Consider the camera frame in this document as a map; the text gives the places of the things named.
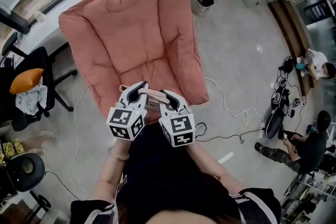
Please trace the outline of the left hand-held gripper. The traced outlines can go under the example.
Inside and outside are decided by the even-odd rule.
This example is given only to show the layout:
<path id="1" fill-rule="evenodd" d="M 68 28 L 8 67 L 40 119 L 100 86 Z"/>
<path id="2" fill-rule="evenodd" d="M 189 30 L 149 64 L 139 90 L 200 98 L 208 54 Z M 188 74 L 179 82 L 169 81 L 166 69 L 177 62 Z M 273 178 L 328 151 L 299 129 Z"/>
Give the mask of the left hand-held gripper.
<path id="1" fill-rule="evenodd" d="M 115 107 L 110 108 L 106 121 L 114 137 L 134 141 L 143 131 L 148 98 L 145 91 L 148 89 L 148 82 L 138 82 L 122 91 Z"/>

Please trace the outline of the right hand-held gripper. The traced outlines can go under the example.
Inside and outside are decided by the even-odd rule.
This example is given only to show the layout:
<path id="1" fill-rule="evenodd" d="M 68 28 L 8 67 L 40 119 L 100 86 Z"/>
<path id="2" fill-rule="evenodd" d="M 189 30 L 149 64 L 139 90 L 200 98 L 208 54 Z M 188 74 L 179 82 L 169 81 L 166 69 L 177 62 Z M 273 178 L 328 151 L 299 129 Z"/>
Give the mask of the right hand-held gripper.
<path id="1" fill-rule="evenodd" d="M 160 90 L 159 123 L 163 134 L 172 147 L 181 147 L 195 142 L 194 115 L 183 96 L 169 90 Z"/>

